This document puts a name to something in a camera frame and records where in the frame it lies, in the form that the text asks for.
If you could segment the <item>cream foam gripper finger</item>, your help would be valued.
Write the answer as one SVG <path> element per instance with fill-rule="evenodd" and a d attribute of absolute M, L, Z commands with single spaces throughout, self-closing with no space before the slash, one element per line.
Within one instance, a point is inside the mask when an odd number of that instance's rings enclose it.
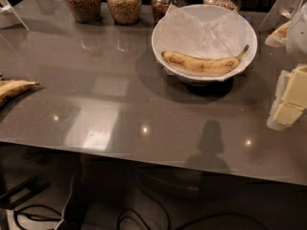
<path fill-rule="evenodd" d="M 307 64 L 292 71 L 282 70 L 277 81 L 267 126 L 274 130 L 290 128 L 307 110 Z"/>

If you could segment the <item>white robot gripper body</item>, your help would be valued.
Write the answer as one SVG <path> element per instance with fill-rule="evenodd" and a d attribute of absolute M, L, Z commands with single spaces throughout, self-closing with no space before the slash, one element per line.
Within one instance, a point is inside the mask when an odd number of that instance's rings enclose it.
<path fill-rule="evenodd" d="M 307 62 L 307 2 L 303 3 L 293 17 L 288 30 L 286 50 L 297 62 Z"/>

